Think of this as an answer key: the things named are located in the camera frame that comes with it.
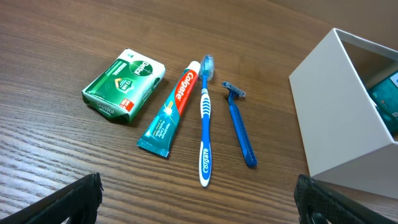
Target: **razor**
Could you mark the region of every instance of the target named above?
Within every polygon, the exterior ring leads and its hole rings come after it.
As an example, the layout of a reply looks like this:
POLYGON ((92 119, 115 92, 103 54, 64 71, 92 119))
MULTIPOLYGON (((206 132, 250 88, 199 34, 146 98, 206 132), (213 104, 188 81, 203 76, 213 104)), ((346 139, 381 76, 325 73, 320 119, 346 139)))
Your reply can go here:
POLYGON ((230 84, 229 82, 223 82, 223 87, 229 90, 229 112, 231 113, 232 122, 234 123, 235 132, 241 145, 244 160, 246 161, 246 165, 248 165, 248 167, 254 167, 257 165, 257 159, 254 155, 253 148, 251 147, 249 136, 246 132, 246 128, 244 127, 239 108, 234 102, 235 96, 245 97, 246 94, 244 91, 240 90, 238 87, 230 84))

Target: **wood grain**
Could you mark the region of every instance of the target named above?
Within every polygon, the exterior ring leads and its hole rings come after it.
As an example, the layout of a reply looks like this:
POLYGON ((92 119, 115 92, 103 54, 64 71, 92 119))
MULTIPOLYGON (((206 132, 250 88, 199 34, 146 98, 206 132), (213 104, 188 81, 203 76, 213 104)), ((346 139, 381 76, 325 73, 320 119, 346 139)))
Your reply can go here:
MULTIPOLYGON (((293 190, 308 173, 288 76, 332 28, 269 1, 0 2, 0 218, 91 172, 105 188, 97 223, 298 223, 293 190), (164 80, 129 125, 81 90, 126 47, 163 63, 164 80), (169 159, 137 148, 192 60, 213 54, 213 173, 198 179, 200 87, 169 159), (229 115, 229 81, 259 165, 248 169, 229 115)), ((398 201, 333 186, 398 220, 398 201)))

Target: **colgate toothpaste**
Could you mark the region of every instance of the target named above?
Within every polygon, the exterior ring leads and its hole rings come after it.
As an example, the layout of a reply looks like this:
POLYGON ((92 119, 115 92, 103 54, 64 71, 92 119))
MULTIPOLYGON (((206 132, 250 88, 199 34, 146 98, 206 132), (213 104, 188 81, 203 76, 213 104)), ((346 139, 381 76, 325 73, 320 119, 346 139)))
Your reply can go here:
POLYGON ((193 61, 184 70, 180 80, 162 105, 156 117, 138 140, 137 145, 150 152, 167 157, 178 122, 188 98, 198 80, 200 63, 193 61))

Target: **green package inside box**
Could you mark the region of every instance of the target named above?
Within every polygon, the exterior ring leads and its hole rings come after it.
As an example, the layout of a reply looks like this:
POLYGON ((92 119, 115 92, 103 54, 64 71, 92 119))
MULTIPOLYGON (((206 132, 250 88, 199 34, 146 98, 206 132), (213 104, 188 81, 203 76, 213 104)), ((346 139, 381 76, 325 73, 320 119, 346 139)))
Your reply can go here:
POLYGON ((130 122, 165 74, 163 64, 126 49, 83 91, 83 101, 111 121, 130 122))

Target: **soap box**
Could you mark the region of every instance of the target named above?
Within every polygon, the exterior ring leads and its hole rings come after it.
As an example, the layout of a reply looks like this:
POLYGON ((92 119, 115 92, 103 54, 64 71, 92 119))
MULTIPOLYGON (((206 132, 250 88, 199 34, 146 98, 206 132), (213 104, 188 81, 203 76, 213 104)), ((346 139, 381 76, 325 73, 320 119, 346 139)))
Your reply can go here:
POLYGON ((83 91, 83 101, 111 121, 131 122, 165 74, 163 64, 126 49, 83 91))

